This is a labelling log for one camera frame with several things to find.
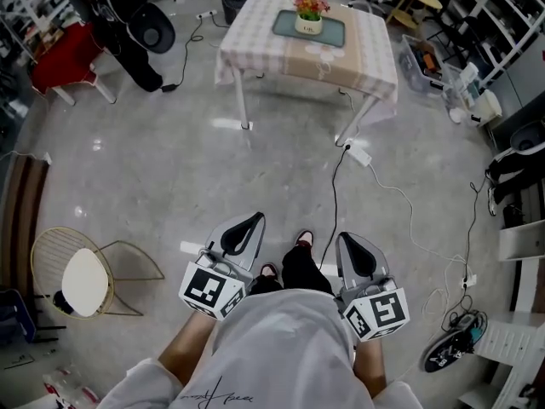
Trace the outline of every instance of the tray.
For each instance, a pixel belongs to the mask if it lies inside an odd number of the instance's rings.
[[[299,39],[316,41],[333,47],[344,47],[345,26],[342,21],[322,17],[324,21],[322,32],[319,35],[306,35],[295,29],[296,17],[297,13],[294,10],[281,10],[272,25],[272,33],[282,37],[298,37]]]

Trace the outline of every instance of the power strip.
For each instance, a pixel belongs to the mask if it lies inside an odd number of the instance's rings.
[[[350,146],[348,154],[356,159],[363,167],[366,167],[371,163],[372,157],[358,144],[353,141],[347,141],[344,147]]]
[[[218,11],[215,9],[209,10],[208,12],[203,12],[202,14],[195,15],[197,20],[202,20],[203,18],[211,17],[212,15],[218,15]]]

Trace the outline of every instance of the white seat cushion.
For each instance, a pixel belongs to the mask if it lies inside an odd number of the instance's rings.
[[[106,298],[108,274],[90,249],[78,250],[62,276],[62,294],[83,317],[93,315]]]

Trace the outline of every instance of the storage box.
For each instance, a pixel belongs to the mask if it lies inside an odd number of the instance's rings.
[[[433,52],[437,62],[441,67],[441,73],[443,75],[441,80],[436,80],[426,76],[416,61],[416,57],[410,47],[420,46],[425,50]],[[401,40],[401,50],[399,52],[399,64],[409,86],[416,92],[422,93],[429,97],[440,97],[445,87],[450,86],[450,80],[448,74],[445,72],[445,64],[441,59],[441,56],[437,49],[431,44],[420,41],[414,37],[403,35]]]

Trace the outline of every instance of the sneaker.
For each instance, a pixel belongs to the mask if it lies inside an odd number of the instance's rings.
[[[488,211],[492,216],[496,216],[496,201],[494,200],[494,187],[488,188]]]
[[[491,171],[490,171],[490,170],[485,170],[485,176],[486,176],[486,178],[488,179],[488,181],[492,184],[493,187],[494,187],[495,185],[497,185],[497,179],[495,179],[494,177],[492,177],[492,174],[491,174]]]
[[[266,263],[265,265],[261,267],[260,275],[278,280],[278,270],[276,269],[274,264],[271,262]]]
[[[303,230],[297,236],[295,245],[301,245],[303,247],[313,248],[314,235],[310,230]]]

